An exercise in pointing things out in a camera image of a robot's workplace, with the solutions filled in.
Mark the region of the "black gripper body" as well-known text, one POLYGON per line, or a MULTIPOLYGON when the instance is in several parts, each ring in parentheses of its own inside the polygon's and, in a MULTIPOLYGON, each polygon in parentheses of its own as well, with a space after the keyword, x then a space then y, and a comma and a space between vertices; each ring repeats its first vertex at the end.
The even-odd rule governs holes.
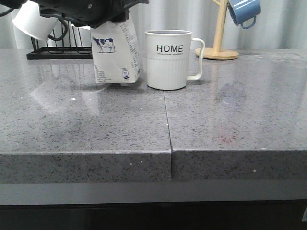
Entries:
POLYGON ((148 0, 32 0, 39 5, 41 16, 72 22, 75 26, 97 28, 111 22, 124 22, 129 9, 148 0))

